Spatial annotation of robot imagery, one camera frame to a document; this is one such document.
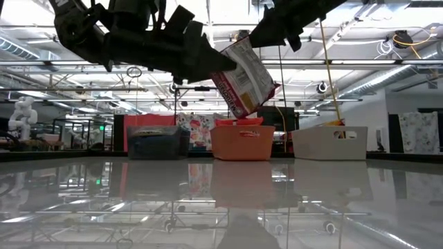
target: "food package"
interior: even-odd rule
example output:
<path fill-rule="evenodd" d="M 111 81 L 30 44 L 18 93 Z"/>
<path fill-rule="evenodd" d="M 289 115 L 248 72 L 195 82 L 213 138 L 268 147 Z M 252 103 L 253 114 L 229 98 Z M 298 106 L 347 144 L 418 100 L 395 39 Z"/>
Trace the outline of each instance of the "food package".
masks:
<path fill-rule="evenodd" d="M 272 98 L 275 89 L 271 75 L 246 37 L 221 52 L 237 62 L 234 71 L 212 73 L 211 78 L 236 118 L 254 113 Z"/>

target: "black robotic arm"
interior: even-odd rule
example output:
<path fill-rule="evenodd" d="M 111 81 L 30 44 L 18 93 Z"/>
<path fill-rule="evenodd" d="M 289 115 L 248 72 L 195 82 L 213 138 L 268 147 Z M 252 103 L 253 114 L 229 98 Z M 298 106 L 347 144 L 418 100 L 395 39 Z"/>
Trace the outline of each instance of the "black robotic arm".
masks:
<path fill-rule="evenodd" d="M 345 0 L 273 0 L 264 18 L 249 35 L 254 48 L 285 45 L 301 48 L 303 27 Z M 211 73 L 234 70 L 235 62 L 212 48 L 202 34 L 203 24 L 179 6 L 165 20 L 166 0 L 111 0 L 108 9 L 91 1 L 49 0 L 55 11 L 55 28 L 63 46 L 88 62 L 112 70 L 121 62 L 171 72 L 174 82 L 206 80 Z M 147 30 L 152 17 L 153 29 Z M 101 22 L 108 30 L 103 33 Z"/>
<path fill-rule="evenodd" d="M 125 62 L 171 72 L 180 84 L 182 79 L 206 80 L 210 73 L 237 66 L 210 46 L 201 35 L 203 24 L 193 21 L 185 8 L 179 6 L 167 22 L 166 0 L 111 0 L 108 9 L 99 3 L 86 8 L 81 0 L 49 1 L 60 43 L 108 71 L 114 63 Z M 154 27 L 146 30 L 151 16 Z M 109 32 L 104 34 L 98 22 Z"/>

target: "orange plastic bin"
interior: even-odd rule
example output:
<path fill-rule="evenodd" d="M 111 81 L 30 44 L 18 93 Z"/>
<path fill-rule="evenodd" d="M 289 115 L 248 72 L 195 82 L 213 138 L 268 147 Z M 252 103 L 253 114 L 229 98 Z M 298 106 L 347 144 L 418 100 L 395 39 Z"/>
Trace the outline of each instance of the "orange plastic bin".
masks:
<path fill-rule="evenodd" d="M 219 126 L 210 131 L 215 158 L 221 160 L 269 160 L 275 127 Z"/>

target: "white basket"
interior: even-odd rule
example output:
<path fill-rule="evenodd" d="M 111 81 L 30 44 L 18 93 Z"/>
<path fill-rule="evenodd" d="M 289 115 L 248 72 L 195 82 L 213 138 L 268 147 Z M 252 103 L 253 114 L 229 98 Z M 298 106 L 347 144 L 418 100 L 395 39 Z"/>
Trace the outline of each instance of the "white basket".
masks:
<path fill-rule="evenodd" d="M 365 160 L 367 139 L 367 127 L 330 126 L 292 131 L 293 154 L 312 160 Z"/>

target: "reflective table surface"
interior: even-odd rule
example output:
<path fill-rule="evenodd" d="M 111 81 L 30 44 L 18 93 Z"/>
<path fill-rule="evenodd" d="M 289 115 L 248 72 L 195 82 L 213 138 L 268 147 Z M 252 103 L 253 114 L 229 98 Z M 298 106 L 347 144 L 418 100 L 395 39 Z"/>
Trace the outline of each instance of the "reflective table surface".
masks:
<path fill-rule="evenodd" d="M 443 174 L 414 167 L 426 166 L 104 157 L 0 163 L 0 248 L 442 248 Z"/>

